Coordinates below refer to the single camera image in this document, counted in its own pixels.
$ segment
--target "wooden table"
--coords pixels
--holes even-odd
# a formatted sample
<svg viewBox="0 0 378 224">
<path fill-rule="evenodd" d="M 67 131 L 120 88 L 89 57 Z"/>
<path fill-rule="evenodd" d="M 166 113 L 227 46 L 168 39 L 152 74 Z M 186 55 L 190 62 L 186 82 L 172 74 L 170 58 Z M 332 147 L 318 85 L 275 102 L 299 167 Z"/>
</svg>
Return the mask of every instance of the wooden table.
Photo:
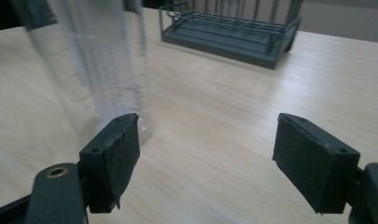
<svg viewBox="0 0 378 224">
<path fill-rule="evenodd" d="M 299 32 L 276 70 L 160 42 L 147 10 L 154 134 L 122 208 L 90 223 L 346 223 L 317 215 L 272 161 L 277 116 L 305 117 L 378 161 L 378 44 Z M 0 206 L 77 145 L 22 28 L 0 31 Z"/>
</svg>

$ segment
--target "screw hole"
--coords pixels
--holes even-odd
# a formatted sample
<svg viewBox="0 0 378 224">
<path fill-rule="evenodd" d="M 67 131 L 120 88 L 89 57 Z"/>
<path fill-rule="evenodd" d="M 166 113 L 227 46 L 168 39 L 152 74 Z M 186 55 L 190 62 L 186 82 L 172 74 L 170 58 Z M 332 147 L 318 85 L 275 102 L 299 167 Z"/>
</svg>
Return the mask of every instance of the screw hole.
<svg viewBox="0 0 378 224">
<path fill-rule="evenodd" d="M 67 173 L 67 167 L 57 167 L 47 173 L 47 178 L 55 178 Z"/>
<path fill-rule="evenodd" d="M 337 151 L 342 152 L 342 153 L 347 152 L 345 148 L 341 148 L 341 147 L 337 148 Z"/>
</svg>

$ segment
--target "wire rack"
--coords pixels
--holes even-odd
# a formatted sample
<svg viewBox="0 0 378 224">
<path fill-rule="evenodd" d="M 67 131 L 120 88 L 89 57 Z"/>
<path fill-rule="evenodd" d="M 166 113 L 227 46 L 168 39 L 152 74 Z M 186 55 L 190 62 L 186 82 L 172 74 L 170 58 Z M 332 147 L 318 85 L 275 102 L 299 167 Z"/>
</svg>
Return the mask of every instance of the wire rack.
<svg viewBox="0 0 378 224">
<path fill-rule="evenodd" d="M 166 1 L 160 7 L 161 39 L 259 66 L 276 67 L 290 51 L 302 0 Z M 171 25 L 163 27 L 163 16 Z"/>
</svg>

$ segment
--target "gray wall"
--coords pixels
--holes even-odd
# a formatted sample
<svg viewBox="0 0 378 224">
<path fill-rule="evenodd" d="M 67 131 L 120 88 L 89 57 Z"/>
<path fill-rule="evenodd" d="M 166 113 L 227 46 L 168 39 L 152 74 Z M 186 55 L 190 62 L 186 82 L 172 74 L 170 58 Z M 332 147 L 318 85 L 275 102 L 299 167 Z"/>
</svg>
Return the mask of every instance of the gray wall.
<svg viewBox="0 0 378 224">
<path fill-rule="evenodd" d="M 233 12 L 236 11 L 238 0 L 231 1 Z M 196 2 L 197 8 L 201 10 L 205 1 Z M 215 0 L 208 2 L 211 6 Z M 249 19 L 253 15 L 254 2 L 245 0 L 244 18 Z M 280 1 L 278 22 L 284 22 L 289 2 L 290 0 Z M 261 0 L 260 20 L 268 20 L 272 4 L 273 0 Z M 304 0 L 301 15 L 302 31 L 378 42 L 378 0 Z"/>
</svg>

